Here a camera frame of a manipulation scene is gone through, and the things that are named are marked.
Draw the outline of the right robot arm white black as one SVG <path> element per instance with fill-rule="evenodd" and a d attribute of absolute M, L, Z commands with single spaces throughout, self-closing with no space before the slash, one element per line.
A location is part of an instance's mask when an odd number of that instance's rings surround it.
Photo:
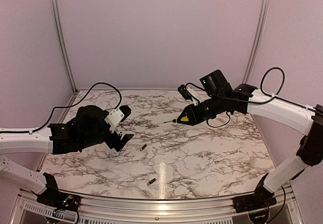
<path fill-rule="evenodd" d="M 221 70 L 200 78 L 200 82 L 201 90 L 209 98 L 200 101 L 193 88 L 187 84 L 179 86 L 178 92 L 185 100 L 192 101 L 192 104 L 183 109 L 173 120 L 174 123 L 195 126 L 208 122 L 221 113 L 239 112 L 273 120 L 303 136 L 296 153 L 263 176 L 252 194 L 233 199 L 237 213 L 275 205 L 275 192 L 279 188 L 297 178 L 307 167 L 322 162 L 322 105 L 301 105 L 249 84 L 240 84 L 233 89 Z"/>

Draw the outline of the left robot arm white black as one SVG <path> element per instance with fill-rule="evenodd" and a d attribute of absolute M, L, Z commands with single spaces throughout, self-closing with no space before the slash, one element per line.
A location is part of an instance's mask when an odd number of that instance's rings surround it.
<path fill-rule="evenodd" d="M 23 167 L 6 156 L 12 153 L 45 153 L 61 155 L 105 143 L 121 151 L 133 137 L 116 131 L 119 123 L 131 114 L 127 105 L 112 111 L 98 106 L 80 107 L 67 123 L 49 124 L 37 129 L 1 129 L 1 179 L 29 190 L 37 202 L 57 209 L 76 211 L 80 196 L 61 192 L 53 175 Z"/>

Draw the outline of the yellow screwdriver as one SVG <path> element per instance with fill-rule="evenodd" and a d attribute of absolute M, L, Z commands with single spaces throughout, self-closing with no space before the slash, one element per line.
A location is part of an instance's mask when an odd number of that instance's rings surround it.
<path fill-rule="evenodd" d="M 173 119 L 170 121 L 164 121 L 164 124 L 166 124 L 166 123 L 183 123 L 183 122 L 189 122 L 189 118 L 188 117 L 179 117 L 177 119 Z"/>

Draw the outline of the aluminium frame post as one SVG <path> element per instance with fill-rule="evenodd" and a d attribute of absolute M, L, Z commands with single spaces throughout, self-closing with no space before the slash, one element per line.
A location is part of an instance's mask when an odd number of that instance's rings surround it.
<path fill-rule="evenodd" d="M 64 68 L 65 68 L 66 74 L 67 74 L 67 79 L 68 79 L 71 91 L 73 92 L 73 94 L 76 94 L 77 87 L 76 87 L 75 79 L 74 79 L 74 76 L 72 73 L 72 68 L 70 65 L 68 51 L 67 51 L 66 44 L 65 44 L 63 27 L 62 27 L 60 10 L 59 10 L 59 1 L 58 0 L 50 0 L 50 2 L 51 2 L 52 13 L 53 13 L 53 19 L 55 22 L 55 29 L 56 29 L 56 33 L 57 33 L 57 37 L 58 37 L 60 52 L 62 55 Z"/>
<path fill-rule="evenodd" d="M 258 49 L 259 49 L 262 35 L 265 28 L 269 5 L 270 5 L 270 0 L 261 0 L 258 20 L 256 24 L 255 36 L 254 36 L 253 44 L 248 57 L 248 62 L 242 79 L 242 83 L 248 83 L 251 78 L 252 70 L 255 66 Z"/>

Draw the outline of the left aluminium frame post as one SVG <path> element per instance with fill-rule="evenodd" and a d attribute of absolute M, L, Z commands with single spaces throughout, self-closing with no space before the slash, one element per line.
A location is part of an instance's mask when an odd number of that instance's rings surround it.
<path fill-rule="evenodd" d="M 71 91 L 73 92 L 73 94 L 76 94 L 77 87 L 76 87 L 75 79 L 74 79 L 74 76 L 72 73 L 72 68 L 70 65 L 68 51 L 67 51 L 66 44 L 65 44 L 63 27 L 62 27 L 60 10 L 59 10 L 59 1 L 58 0 L 50 0 L 50 2 L 51 2 L 52 13 L 53 13 L 53 19 L 55 22 L 55 29 L 56 29 L 56 33 L 57 33 L 57 37 L 58 37 L 60 52 L 62 55 L 64 68 L 65 68 L 66 74 L 67 74 L 67 79 L 68 79 Z"/>

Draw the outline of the right aluminium frame post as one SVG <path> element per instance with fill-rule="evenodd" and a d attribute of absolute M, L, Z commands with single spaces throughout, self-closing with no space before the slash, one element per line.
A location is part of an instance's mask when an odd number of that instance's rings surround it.
<path fill-rule="evenodd" d="M 258 49 L 259 49 L 262 35 L 265 28 L 269 5 L 270 5 L 270 0 L 261 0 L 258 20 L 256 24 L 255 36 L 254 36 L 253 44 L 248 57 L 248 62 L 242 79 L 242 83 L 248 83 L 251 78 L 252 70 L 255 66 Z"/>

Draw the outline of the front aluminium rail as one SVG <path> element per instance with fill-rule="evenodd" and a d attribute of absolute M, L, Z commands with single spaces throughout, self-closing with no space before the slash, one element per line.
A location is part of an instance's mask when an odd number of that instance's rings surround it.
<path fill-rule="evenodd" d="M 78 212 L 37 203 L 20 190 L 10 223 L 250 223 L 251 212 L 237 213 L 234 196 L 200 199 L 151 200 L 79 194 Z"/>

